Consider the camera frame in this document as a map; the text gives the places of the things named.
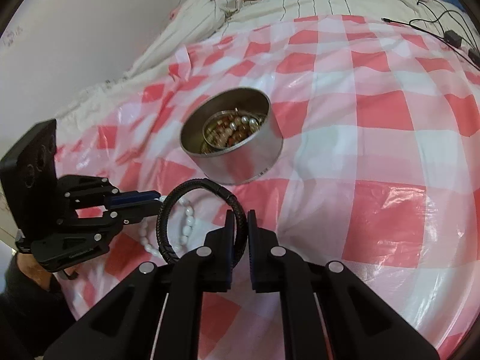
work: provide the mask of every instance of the pearl bead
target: pearl bead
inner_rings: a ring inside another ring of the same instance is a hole
[[[193,227],[194,224],[195,224],[195,218],[193,216],[187,216],[187,219],[186,219],[185,223],[188,226]]]
[[[138,234],[140,237],[146,237],[147,236],[147,226],[140,226],[140,230],[138,230]]]
[[[181,233],[186,237],[189,237],[191,235],[191,232],[192,232],[191,226],[188,226],[188,225],[185,225],[181,230]]]
[[[188,199],[184,198],[183,196],[178,200],[178,203],[180,203],[182,206],[188,206],[190,204]]]

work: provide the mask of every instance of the round metal container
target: round metal container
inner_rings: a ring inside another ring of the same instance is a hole
[[[266,119],[257,132],[239,144],[202,154],[205,122],[217,112],[235,108],[264,114]],[[267,95],[253,88],[235,88],[210,98],[196,109],[182,127],[180,143],[209,179],[235,185],[252,181],[270,169],[280,156],[283,137]]]

